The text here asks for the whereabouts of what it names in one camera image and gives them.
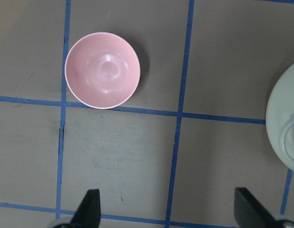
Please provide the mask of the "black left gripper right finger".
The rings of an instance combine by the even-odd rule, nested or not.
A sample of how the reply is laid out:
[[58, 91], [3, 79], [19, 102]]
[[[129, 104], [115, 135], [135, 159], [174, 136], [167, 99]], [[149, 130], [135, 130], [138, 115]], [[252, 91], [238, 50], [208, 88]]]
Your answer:
[[234, 218], [240, 228], [294, 228], [293, 219], [273, 216], [244, 187], [234, 191]]

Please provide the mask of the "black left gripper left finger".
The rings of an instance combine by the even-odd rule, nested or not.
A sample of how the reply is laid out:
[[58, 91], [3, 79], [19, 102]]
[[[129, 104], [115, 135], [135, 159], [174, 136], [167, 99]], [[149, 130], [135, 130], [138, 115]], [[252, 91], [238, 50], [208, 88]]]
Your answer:
[[60, 218], [48, 224], [49, 228], [98, 228], [101, 221], [100, 193], [88, 190], [71, 218]]

